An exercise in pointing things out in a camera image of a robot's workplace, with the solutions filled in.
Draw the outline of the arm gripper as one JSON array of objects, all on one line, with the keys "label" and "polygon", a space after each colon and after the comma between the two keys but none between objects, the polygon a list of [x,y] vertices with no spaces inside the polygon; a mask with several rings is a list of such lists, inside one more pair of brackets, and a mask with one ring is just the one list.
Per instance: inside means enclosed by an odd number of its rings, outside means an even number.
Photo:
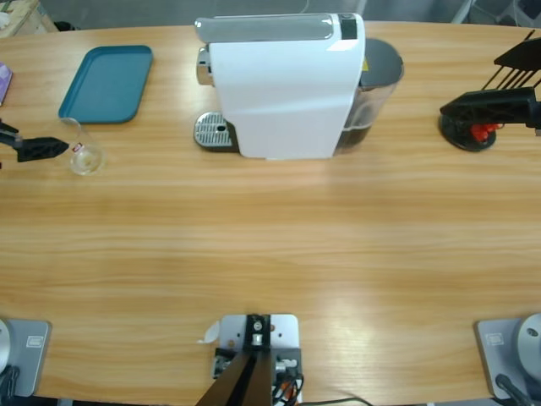
[{"label": "arm gripper", "polygon": [[69,147],[63,140],[54,137],[22,139],[19,131],[4,121],[0,123],[1,143],[17,153],[17,162],[50,159],[62,155]]},{"label": "arm gripper", "polygon": [[[516,44],[494,60],[494,65],[511,69],[539,69],[541,38]],[[529,88],[466,92],[440,108],[440,114],[464,124],[520,123],[541,132],[540,101],[535,89],[529,107]]]}]

